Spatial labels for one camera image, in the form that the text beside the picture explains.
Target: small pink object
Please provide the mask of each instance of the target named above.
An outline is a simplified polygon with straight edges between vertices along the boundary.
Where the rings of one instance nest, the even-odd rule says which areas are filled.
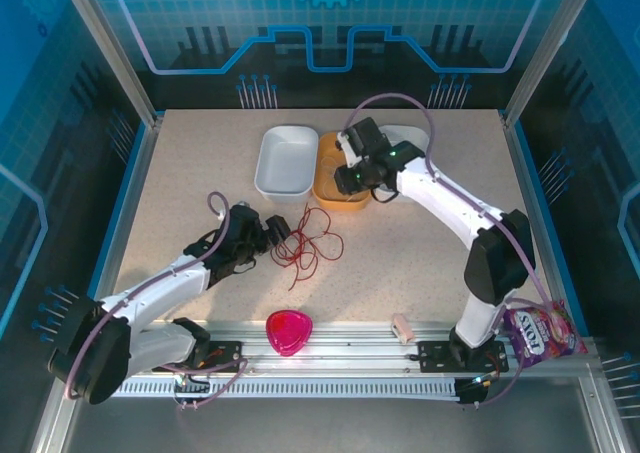
[[[280,310],[267,318],[267,338],[280,356],[295,355],[307,343],[313,321],[295,310]]]

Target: beige countertop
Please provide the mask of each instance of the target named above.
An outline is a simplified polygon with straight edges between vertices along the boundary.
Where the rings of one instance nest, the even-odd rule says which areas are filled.
[[[342,129],[348,110],[170,110],[166,112],[116,285],[122,291],[167,266],[218,221],[206,206],[212,190],[230,203],[244,200],[261,219],[283,216],[297,225],[304,204],[262,198],[253,180],[262,135],[282,124],[307,125],[320,134]],[[436,110],[434,163],[484,201],[524,211],[498,113]],[[428,125],[417,110],[368,110],[378,125]],[[361,212],[330,212],[345,251],[320,261],[315,276],[289,286],[293,269],[268,255],[255,269],[226,278],[168,317],[194,320],[265,320],[279,309],[300,309],[314,321],[386,321],[404,313],[413,321],[454,323],[468,292],[467,251],[429,211],[415,203],[375,202]],[[335,245],[326,245],[331,254]],[[536,299],[530,280],[522,297]]]

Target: snack bag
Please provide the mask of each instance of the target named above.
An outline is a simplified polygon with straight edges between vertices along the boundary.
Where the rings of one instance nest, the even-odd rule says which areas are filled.
[[[524,348],[524,368],[549,358],[587,353],[569,314],[558,302],[553,302],[551,313],[534,307],[507,310],[504,323],[517,337],[511,340],[517,358]]]

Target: orange container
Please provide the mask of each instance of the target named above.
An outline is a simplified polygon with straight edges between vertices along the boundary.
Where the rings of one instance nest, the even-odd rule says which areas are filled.
[[[327,210],[358,211],[371,201],[369,190],[353,196],[341,194],[336,187],[333,173],[336,168],[347,163],[344,153],[336,148],[337,133],[322,135],[318,142],[318,159],[316,161],[316,177],[313,180],[313,196],[318,204]]]

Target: tangled red wire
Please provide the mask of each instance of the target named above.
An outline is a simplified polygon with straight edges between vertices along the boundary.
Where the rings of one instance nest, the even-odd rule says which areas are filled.
[[[307,236],[305,234],[304,229],[309,223],[309,219],[311,218],[311,213],[314,211],[319,211],[327,217],[328,223],[327,226],[322,232],[316,236]],[[300,218],[300,222],[298,223],[298,228],[291,232],[291,236],[287,238],[286,241],[280,243],[278,246],[271,250],[271,258],[278,265],[283,268],[288,268],[290,266],[296,267],[296,277],[289,288],[289,291],[296,286],[296,283],[299,281],[305,281],[311,278],[316,270],[318,269],[318,262],[320,257],[324,258],[328,261],[336,261],[342,257],[344,253],[344,240],[337,233],[333,233],[329,231],[331,228],[331,216],[329,213],[324,211],[322,208],[313,207],[309,208],[309,204],[304,206],[304,213],[302,218]],[[325,236],[333,236],[338,238],[340,241],[340,254],[335,258],[328,257],[325,255],[322,250],[316,245],[316,241],[325,237]],[[297,242],[295,248],[290,246],[291,242]]]

